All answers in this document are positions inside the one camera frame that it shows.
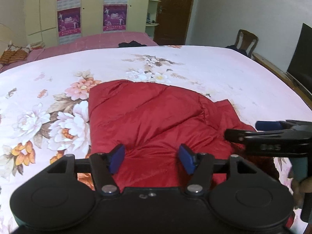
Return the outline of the person's right hand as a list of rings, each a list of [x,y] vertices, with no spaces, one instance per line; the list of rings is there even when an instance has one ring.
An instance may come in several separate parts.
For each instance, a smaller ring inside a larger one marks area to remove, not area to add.
[[[301,209],[304,204],[305,194],[300,191],[300,184],[294,177],[291,181],[291,189],[293,191],[294,209]]]

